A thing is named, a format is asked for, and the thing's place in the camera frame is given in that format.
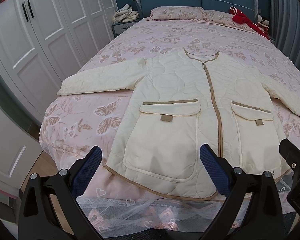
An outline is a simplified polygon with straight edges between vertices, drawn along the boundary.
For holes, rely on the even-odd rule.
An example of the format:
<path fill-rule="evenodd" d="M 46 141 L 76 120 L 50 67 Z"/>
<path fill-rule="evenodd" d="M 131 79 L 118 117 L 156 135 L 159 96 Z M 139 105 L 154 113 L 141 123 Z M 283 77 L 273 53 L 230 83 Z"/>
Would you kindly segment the white panelled wardrobe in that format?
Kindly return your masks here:
<path fill-rule="evenodd" d="M 61 83 L 112 39 L 115 0 L 3 0 L 0 75 L 42 128 Z"/>

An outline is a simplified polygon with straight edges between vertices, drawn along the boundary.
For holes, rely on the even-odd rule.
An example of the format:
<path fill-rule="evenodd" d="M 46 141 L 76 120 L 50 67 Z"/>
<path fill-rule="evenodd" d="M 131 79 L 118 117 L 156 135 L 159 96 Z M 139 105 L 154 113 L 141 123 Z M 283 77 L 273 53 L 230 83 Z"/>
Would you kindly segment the red garment on bed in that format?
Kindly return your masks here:
<path fill-rule="evenodd" d="M 238 24 L 247 24 L 251 29 L 259 33 L 260 35 L 269 39 L 267 33 L 257 24 L 251 21 L 243 12 L 239 9 L 231 6 L 230 13 L 233 14 L 232 20 Z"/>

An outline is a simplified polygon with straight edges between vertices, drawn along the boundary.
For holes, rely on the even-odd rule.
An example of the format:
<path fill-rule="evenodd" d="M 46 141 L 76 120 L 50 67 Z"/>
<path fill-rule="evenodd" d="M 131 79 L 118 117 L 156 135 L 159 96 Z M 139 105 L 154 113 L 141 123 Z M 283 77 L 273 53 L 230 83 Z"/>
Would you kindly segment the grey curtain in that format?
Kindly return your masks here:
<path fill-rule="evenodd" d="M 300 70 L 300 2 L 270 0 L 270 25 L 275 46 Z"/>

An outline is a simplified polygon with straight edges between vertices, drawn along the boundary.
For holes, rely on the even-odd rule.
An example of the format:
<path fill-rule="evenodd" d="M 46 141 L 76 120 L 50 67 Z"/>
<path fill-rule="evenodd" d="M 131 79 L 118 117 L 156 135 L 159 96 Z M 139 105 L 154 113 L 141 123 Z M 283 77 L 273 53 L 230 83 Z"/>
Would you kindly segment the right pink pillow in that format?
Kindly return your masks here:
<path fill-rule="evenodd" d="M 227 12 L 216 10 L 203 10 L 203 19 L 205 22 L 226 25 L 238 28 L 241 25 L 232 20 L 233 15 Z"/>

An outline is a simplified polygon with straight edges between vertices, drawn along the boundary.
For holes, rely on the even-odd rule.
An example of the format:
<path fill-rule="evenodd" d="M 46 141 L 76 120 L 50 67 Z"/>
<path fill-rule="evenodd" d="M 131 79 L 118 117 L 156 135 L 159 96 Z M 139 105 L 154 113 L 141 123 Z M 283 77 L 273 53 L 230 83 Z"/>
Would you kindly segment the blue bedside table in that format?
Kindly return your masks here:
<path fill-rule="evenodd" d="M 140 21 L 140 19 L 137 19 L 137 20 L 134 20 L 134 21 L 130 21 L 130 22 L 114 23 L 111 26 L 114 37 L 119 36 L 120 34 L 122 34 L 123 32 L 125 32 L 127 29 L 129 29 L 131 26 L 133 26 L 134 24 L 138 23 L 139 21 Z"/>

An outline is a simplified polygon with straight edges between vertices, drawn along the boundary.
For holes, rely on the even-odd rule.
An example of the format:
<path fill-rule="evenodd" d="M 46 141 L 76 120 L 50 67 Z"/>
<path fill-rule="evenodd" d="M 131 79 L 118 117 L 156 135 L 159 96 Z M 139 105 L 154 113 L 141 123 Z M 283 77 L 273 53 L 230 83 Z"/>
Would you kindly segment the beige folded clothes pile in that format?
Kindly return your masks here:
<path fill-rule="evenodd" d="M 126 23 L 139 19 L 139 13 L 132 9 L 131 5 L 125 4 L 121 9 L 115 12 L 113 23 Z"/>

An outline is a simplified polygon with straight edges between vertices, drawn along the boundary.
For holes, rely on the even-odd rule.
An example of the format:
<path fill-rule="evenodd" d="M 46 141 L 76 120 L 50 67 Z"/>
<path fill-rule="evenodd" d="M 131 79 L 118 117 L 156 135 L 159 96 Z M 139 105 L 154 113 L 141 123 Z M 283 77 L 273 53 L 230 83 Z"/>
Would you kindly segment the left pink pillow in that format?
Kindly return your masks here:
<path fill-rule="evenodd" d="M 162 6 L 151 10 L 150 20 L 198 20 L 204 19 L 201 7 Z"/>

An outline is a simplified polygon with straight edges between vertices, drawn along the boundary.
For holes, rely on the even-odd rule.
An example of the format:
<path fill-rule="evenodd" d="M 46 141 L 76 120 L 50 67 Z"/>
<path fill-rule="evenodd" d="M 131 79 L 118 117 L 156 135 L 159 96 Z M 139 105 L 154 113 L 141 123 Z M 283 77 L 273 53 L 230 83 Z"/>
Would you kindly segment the pink butterfly bedspread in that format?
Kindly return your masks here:
<path fill-rule="evenodd" d="M 300 72 L 268 39 L 245 25 L 141 20 L 66 78 L 47 108 L 39 142 L 58 168 L 94 145 L 109 154 L 130 98 L 152 60 L 179 51 L 228 55 L 246 70 L 300 99 Z"/>

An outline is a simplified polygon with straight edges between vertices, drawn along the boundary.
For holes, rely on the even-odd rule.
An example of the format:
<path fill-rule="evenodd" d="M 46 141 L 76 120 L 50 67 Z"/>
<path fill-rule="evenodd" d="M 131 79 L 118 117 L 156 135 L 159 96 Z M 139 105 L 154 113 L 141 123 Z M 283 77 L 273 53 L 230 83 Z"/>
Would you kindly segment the pink pillow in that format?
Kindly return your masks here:
<path fill-rule="evenodd" d="M 232 20 L 233 15 L 227 12 L 216 10 L 203 10 L 203 19 L 205 22 L 226 25 L 238 28 L 241 25 Z"/>
<path fill-rule="evenodd" d="M 151 10 L 150 20 L 198 20 L 204 19 L 201 7 L 162 6 Z"/>

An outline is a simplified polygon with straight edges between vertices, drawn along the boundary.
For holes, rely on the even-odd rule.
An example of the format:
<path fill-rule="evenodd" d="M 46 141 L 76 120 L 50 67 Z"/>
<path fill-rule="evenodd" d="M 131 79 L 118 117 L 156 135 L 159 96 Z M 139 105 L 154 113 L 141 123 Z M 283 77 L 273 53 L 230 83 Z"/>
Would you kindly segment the plush toy by curtain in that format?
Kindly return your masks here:
<path fill-rule="evenodd" d="M 267 20 L 267 18 L 262 17 L 260 14 L 258 14 L 257 24 L 258 24 L 258 27 L 260 29 L 262 29 L 264 33 L 268 34 L 268 31 L 269 31 L 269 21 Z"/>

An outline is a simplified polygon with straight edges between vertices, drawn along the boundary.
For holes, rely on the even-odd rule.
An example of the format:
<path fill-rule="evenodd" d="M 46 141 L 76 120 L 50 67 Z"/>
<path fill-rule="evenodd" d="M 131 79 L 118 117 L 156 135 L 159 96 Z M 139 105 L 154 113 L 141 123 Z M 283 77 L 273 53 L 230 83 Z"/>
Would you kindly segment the cream quilted jacket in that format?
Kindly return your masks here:
<path fill-rule="evenodd" d="M 272 99 L 300 117 L 300 99 L 246 70 L 228 55 L 179 51 L 152 60 L 130 98 L 106 169 L 165 197 L 216 193 L 199 157 L 203 144 L 231 166 L 281 177 L 285 133 Z"/>

